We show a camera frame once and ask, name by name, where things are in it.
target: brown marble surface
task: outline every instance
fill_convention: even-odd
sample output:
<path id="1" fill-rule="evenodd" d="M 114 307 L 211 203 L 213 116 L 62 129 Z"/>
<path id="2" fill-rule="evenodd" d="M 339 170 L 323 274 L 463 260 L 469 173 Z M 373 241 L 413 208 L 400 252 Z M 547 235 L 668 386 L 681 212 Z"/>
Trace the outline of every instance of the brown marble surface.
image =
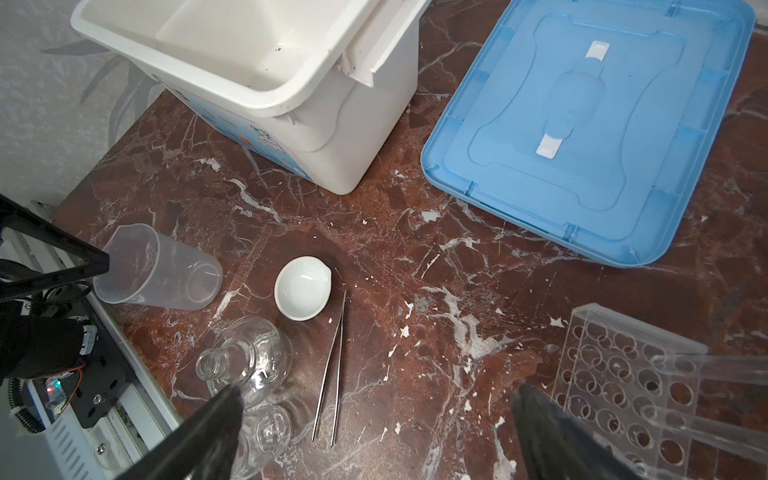
<path id="1" fill-rule="evenodd" d="M 551 319 L 585 303 L 713 353 L 768 351 L 768 38 L 753 37 L 674 244 L 652 265 L 619 270 L 422 175 L 422 146 L 505 6 L 433 2 L 421 22 L 419 90 L 349 195 L 249 157 L 163 94 L 55 214 L 99 247 L 117 225 L 145 222 L 220 259 L 221 293 L 200 311 L 113 310 L 182 416 L 209 398 L 197 355 L 235 319 L 261 315 L 292 339 L 293 372 L 276 400 L 293 413 L 296 438 L 264 478 L 525 478 L 511 396 L 524 381 L 551 391 L 566 333 Z M 281 317 L 273 301 L 277 273 L 300 255 L 334 272 L 328 306 L 305 323 Z M 329 448 L 333 408 L 319 441 L 307 432 L 343 289 L 340 432 Z M 768 432 L 764 387 L 705 382 L 698 403 L 700 415 Z M 692 478 L 766 478 L 764 465 L 705 445 L 691 454 Z"/>

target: cable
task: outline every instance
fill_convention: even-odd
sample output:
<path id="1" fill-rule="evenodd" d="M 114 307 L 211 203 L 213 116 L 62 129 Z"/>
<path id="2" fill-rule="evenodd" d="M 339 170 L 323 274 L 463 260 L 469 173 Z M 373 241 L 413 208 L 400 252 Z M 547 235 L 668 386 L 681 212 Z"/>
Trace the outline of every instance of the cable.
<path id="1" fill-rule="evenodd" d="M 87 296 L 94 289 L 94 287 L 90 283 L 84 282 L 82 280 L 80 280 L 78 282 L 74 282 L 74 283 L 69 283 L 68 285 L 65 285 L 65 286 L 74 286 L 74 285 L 85 286 L 85 290 L 81 290 L 79 295 L 77 295 L 75 298 L 72 298 L 72 299 L 69 299 L 69 300 L 48 300 L 48 296 L 51 295 L 51 292 L 53 292 L 55 290 L 58 290 L 61 287 L 49 288 L 48 291 L 45 292 L 45 294 L 43 294 L 43 302 L 44 303 L 48 303 L 50 305 L 66 305 L 67 303 L 74 303 L 74 302 L 77 302 L 79 300 L 84 299 L 85 296 Z"/>
<path id="2" fill-rule="evenodd" d="M 64 375 L 65 373 L 74 372 L 75 370 L 81 370 L 84 367 L 85 367 L 85 364 L 78 365 L 76 367 L 70 368 L 69 370 L 65 370 L 64 372 L 54 373 L 53 375 L 39 376 L 38 378 L 36 378 L 34 380 L 38 380 L 38 379 L 52 379 L 54 377 L 57 377 L 57 376 L 60 376 L 60 375 Z"/>
<path id="3" fill-rule="evenodd" d="M 69 402 L 72 401 L 72 397 L 74 397 L 74 394 L 77 393 L 78 389 L 80 388 L 80 384 L 83 381 L 83 366 L 79 366 L 75 370 L 77 370 L 80 374 L 80 378 L 78 379 L 78 384 L 74 386 L 74 390 L 72 390 L 72 394 L 70 394 L 69 399 L 67 400 L 67 404 L 64 405 L 64 408 L 61 409 L 62 412 L 69 406 Z"/>
<path id="4" fill-rule="evenodd" d="M 63 286 L 73 286 L 73 285 L 82 285 L 85 286 L 85 290 L 81 290 L 80 294 L 77 295 L 75 298 L 71 298 L 69 300 L 48 300 L 48 296 L 51 295 L 51 292 L 54 292 L 55 290 L 61 289 Z M 68 305 L 69 303 L 74 303 L 77 301 L 80 301 L 84 299 L 90 292 L 92 292 L 94 289 L 93 285 L 91 285 L 88 282 L 84 282 L 82 280 L 79 280 L 77 282 L 68 283 L 67 285 L 58 286 L 55 288 L 49 288 L 45 294 L 42 296 L 41 300 L 36 300 L 34 297 L 29 296 L 22 296 L 19 298 L 16 298 L 14 300 L 27 300 L 31 303 L 43 303 L 47 305 Z"/>

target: white wall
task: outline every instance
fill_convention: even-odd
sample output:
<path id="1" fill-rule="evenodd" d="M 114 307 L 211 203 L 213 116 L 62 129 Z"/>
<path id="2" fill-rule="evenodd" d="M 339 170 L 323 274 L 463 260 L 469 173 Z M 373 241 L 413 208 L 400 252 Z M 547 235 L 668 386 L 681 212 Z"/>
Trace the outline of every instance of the white wall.
<path id="1" fill-rule="evenodd" d="M 115 54 L 40 52 L 82 40 L 69 25 L 77 2 L 0 2 L 0 193 L 22 205 L 60 203 L 104 156 L 111 111 L 128 85 L 129 64 L 122 59 L 81 103 L 83 90 Z M 142 78 L 149 80 L 134 71 L 132 91 Z M 113 137 L 120 138 L 160 94 L 151 84 L 146 99 L 140 91 L 134 97 L 139 105 L 127 106 Z M 149 86 L 145 81 L 141 90 Z"/>
<path id="2" fill-rule="evenodd" d="M 757 13 L 757 24 L 768 25 L 768 0 L 746 0 Z"/>

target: clear glass bottle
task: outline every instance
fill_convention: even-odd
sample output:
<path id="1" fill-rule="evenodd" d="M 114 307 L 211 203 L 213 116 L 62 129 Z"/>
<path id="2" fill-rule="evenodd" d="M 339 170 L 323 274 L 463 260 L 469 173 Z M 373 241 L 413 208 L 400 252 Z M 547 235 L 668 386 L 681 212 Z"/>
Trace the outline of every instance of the clear glass bottle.
<path id="1" fill-rule="evenodd" d="M 285 452 L 291 432 L 290 415 L 281 406 L 265 406 L 243 414 L 232 478 L 245 480 L 264 470 Z"/>
<path id="2" fill-rule="evenodd" d="M 229 383 L 239 385 L 248 410 L 283 383 L 291 356 L 290 342 L 272 323 L 244 316 L 218 336 L 213 348 L 200 354 L 197 376 L 211 395 Z"/>

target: blue storage box lid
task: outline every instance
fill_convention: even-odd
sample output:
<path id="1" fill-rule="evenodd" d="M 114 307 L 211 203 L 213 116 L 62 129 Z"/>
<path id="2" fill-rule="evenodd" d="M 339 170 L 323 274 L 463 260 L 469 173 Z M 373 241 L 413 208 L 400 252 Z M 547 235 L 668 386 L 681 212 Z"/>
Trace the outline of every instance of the blue storage box lid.
<path id="1" fill-rule="evenodd" d="M 602 263 L 653 262 L 754 23 L 741 0 L 513 0 L 424 146 L 425 175 Z"/>

